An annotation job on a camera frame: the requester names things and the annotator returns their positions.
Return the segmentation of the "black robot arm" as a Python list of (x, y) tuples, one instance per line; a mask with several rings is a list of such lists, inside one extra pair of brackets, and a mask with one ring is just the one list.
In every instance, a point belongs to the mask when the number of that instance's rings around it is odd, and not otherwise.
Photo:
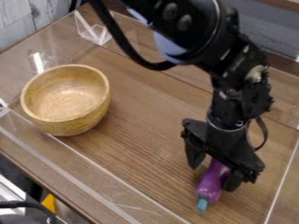
[(187, 161), (198, 168), (210, 156), (229, 167), (221, 183), (233, 192), (254, 183), (266, 169), (249, 140), (249, 125), (262, 123), (274, 97), (267, 56), (239, 30), (239, 12), (221, 0), (120, 0), (154, 31), (165, 61), (150, 62), (133, 47), (103, 0), (91, 5), (126, 55), (142, 67), (163, 71), (194, 65), (210, 75), (211, 105), (206, 120), (182, 120)]

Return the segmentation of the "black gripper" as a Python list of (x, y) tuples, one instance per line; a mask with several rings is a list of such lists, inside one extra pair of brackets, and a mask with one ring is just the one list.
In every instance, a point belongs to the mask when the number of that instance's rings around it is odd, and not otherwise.
[(227, 192), (234, 192), (243, 181), (255, 183), (266, 164), (249, 143), (246, 127), (221, 129), (210, 120), (191, 118), (182, 120), (182, 126), (189, 166), (195, 170), (210, 155), (233, 171), (223, 183)]

